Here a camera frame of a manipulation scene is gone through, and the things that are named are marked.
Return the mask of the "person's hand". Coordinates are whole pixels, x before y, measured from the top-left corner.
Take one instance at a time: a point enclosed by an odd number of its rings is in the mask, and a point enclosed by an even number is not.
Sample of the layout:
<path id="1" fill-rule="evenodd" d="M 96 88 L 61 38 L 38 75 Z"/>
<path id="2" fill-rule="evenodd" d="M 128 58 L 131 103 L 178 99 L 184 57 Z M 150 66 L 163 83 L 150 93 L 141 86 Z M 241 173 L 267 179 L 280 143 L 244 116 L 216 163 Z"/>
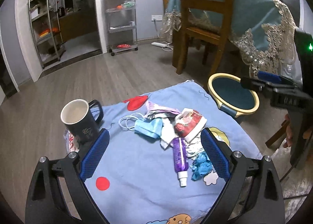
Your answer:
<path id="1" fill-rule="evenodd" d="M 285 115 L 285 120 L 290 122 L 290 117 L 288 114 Z M 309 139 L 311 133 L 312 133 L 312 126 L 310 126 L 310 128 L 303 133 L 303 138 Z M 291 123 L 289 123 L 289 125 L 286 127 L 286 142 L 283 144 L 284 148 L 292 146 L 292 144 L 293 144 L 292 138 L 293 138 L 293 132 L 292 132 L 292 128 L 291 128 Z"/>

